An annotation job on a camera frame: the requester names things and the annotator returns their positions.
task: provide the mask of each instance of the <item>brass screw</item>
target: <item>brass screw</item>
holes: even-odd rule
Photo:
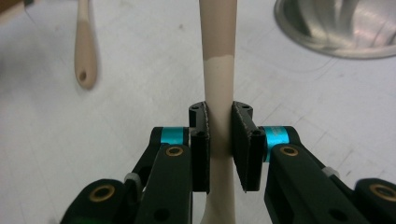
[[[396,190],[391,189],[388,186],[372,184],[370,185],[370,191],[384,200],[396,203]]]
[[[181,147],[169,147],[168,149],[166,149],[166,155],[168,156],[180,156],[181,154],[183,154],[184,150]]]
[[[282,147],[280,151],[287,156],[297,156],[298,150],[293,147]]]
[[[90,200],[94,203],[101,203],[113,196],[116,189],[112,185],[102,185],[91,191]]]

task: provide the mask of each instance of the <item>beige handle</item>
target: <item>beige handle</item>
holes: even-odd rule
[[[231,108],[236,0],[200,0],[205,101],[210,127],[210,193],[201,224],[235,223]]]
[[[96,81],[96,50],[90,25],[89,2],[79,0],[75,48],[75,73],[78,84],[84,89],[93,87]]]

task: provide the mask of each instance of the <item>blue band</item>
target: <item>blue band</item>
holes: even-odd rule
[[[183,127],[163,127],[161,144],[183,145]]]
[[[267,136],[267,158],[265,161],[270,161],[271,150],[275,145],[287,144],[290,142],[288,132],[286,132],[283,126],[268,126],[263,127],[265,130],[265,135]]]

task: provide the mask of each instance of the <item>white surface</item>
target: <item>white surface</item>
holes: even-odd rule
[[[256,125],[293,125],[353,188],[396,182],[396,60],[335,59],[288,40],[275,1],[240,1],[234,99]],[[58,223],[94,180],[122,180],[154,126],[187,126],[203,101],[198,1],[92,1],[100,73],[73,72],[77,1],[42,1],[0,26],[0,222]],[[270,223],[235,179],[237,223]],[[194,221],[205,195],[195,194]]]

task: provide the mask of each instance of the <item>metal bowl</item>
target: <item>metal bowl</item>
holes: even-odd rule
[[[396,55],[396,0],[277,0],[275,15],[286,35],[321,53]]]

